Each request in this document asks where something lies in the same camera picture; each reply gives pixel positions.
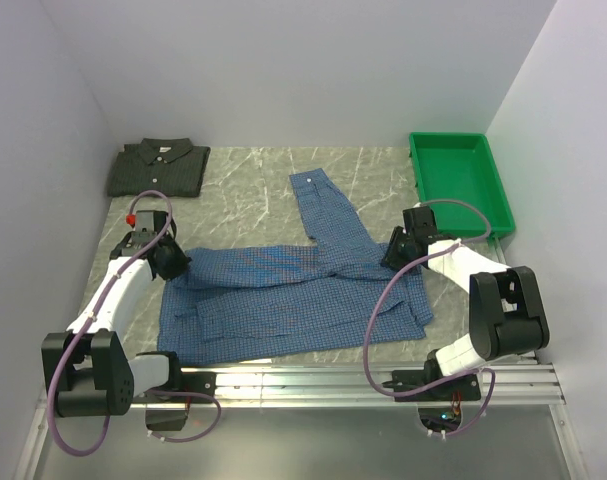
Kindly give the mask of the blue checked long sleeve shirt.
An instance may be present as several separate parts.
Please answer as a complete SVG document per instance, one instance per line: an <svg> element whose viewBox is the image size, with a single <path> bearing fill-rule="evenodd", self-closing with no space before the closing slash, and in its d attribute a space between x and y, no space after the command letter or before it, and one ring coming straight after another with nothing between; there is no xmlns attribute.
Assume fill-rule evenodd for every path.
<svg viewBox="0 0 607 480"><path fill-rule="evenodd" d="M188 271L163 291L158 349L194 366L362 344L395 274L388 246L323 170L290 181L311 245L189 250Z"/></svg>

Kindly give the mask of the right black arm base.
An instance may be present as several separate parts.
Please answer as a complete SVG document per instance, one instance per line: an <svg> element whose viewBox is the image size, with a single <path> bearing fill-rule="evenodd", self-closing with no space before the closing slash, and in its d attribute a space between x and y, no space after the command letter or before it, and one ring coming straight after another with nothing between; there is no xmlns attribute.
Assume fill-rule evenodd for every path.
<svg viewBox="0 0 607 480"><path fill-rule="evenodd" d="M426 433L447 438L466 429L463 420L463 403L480 401L481 387L476 372L427 387L428 384L441 379L443 376L437 367L429 367L425 364L422 371L393 370L391 379L385 381L382 387L395 394L417 390L412 396L396 396L394 401L417 403L419 424Z"/></svg>

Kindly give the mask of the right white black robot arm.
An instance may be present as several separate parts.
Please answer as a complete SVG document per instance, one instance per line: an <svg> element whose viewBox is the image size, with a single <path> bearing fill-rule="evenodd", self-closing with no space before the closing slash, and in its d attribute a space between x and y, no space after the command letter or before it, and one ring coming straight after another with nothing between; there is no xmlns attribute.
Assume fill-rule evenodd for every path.
<svg viewBox="0 0 607 480"><path fill-rule="evenodd" d="M491 361L548 346L550 329L532 269L510 267L468 247L470 239L441 233L428 204L403 211L382 265L397 273L425 267L468 294L468 332L428 355L423 385L443 400L459 385L457 374Z"/></svg>

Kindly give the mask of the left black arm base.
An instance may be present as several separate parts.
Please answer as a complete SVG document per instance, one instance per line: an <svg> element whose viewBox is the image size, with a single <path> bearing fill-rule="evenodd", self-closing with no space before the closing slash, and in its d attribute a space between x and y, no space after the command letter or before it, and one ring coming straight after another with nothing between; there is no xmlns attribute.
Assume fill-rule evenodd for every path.
<svg viewBox="0 0 607 480"><path fill-rule="evenodd" d="M161 442L180 444L196 441L210 434L222 417L222 406L216 399L217 374L212 371L183 373L178 387L155 387L134 397L132 408L144 409L144 422L149 437ZM192 432L188 420L193 407L211 408L213 415L205 427Z"/></svg>

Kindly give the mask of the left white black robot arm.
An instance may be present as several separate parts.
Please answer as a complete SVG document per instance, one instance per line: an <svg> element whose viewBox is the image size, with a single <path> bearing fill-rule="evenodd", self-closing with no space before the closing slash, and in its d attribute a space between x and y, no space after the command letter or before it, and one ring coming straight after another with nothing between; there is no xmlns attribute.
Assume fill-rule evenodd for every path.
<svg viewBox="0 0 607 480"><path fill-rule="evenodd" d="M172 215L140 210L126 216L131 230L110 252L105 276L79 317L41 345L48 414L55 418L120 416L149 388L162 402L178 399L183 375L169 367L137 380L121 336L134 307L157 278L172 280L190 259L176 242Z"/></svg>

